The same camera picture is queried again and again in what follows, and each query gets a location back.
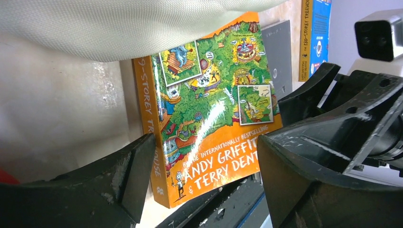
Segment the black notebook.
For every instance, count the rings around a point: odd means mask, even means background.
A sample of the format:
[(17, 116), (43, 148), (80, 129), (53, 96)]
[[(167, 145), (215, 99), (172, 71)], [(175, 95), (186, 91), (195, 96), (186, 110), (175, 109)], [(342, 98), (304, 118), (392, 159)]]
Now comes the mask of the black notebook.
[(261, 33), (276, 97), (280, 100), (293, 91), (290, 21), (266, 26)]

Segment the beige canvas student bag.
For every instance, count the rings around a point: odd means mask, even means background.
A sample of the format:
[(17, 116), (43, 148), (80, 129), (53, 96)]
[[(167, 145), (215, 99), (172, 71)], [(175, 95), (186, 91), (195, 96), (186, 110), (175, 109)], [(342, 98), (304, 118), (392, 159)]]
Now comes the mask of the beige canvas student bag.
[(99, 62), (149, 56), (279, 0), (3, 0), (0, 30)]

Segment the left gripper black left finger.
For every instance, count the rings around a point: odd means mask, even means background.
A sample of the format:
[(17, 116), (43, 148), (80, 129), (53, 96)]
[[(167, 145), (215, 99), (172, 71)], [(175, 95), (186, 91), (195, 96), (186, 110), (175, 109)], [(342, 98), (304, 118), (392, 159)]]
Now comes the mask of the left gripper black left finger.
[(1, 184), (1, 227), (134, 228), (143, 213), (155, 141), (145, 134), (48, 181)]

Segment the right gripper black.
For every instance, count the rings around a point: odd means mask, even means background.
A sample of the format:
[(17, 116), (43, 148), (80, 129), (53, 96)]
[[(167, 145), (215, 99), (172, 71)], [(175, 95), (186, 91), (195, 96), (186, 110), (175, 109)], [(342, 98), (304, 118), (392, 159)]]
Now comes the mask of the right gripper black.
[[(356, 70), (337, 74), (325, 62), (278, 101), (284, 128), (268, 137), (283, 148), (339, 173), (361, 165), (403, 169), (403, 79)], [(317, 105), (333, 80), (330, 95)]]

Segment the light blue book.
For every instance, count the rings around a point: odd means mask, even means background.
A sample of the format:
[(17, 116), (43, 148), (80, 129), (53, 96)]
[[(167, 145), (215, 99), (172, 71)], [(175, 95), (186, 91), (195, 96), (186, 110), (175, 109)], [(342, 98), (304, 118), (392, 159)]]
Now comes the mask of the light blue book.
[(306, 82), (328, 61), (332, 1), (303, 0), (301, 6), (299, 81)]

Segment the orange treehouse book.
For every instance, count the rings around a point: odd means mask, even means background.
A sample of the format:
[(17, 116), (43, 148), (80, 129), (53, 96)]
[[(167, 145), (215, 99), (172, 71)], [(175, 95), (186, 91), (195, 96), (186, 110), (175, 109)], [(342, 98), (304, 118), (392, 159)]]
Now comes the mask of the orange treehouse book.
[(174, 208), (259, 171), (258, 137), (283, 126), (256, 12), (132, 60), (154, 200)]

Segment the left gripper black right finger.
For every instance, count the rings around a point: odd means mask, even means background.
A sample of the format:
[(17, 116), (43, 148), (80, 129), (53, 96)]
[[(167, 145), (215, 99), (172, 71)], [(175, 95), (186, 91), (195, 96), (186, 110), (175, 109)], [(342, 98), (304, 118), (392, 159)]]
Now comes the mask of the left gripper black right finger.
[(258, 137), (257, 152), (273, 227), (402, 227), (401, 187), (332, 171), (265, 135)]

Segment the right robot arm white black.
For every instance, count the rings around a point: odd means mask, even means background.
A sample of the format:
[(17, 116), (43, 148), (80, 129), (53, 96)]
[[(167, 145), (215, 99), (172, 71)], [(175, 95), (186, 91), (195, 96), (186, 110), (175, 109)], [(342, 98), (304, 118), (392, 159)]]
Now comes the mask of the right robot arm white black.
[(403, 79), (323, 63), (279, 100), (283, 127), (268, 137), (339, 173), (361, 164), (403, 167)]

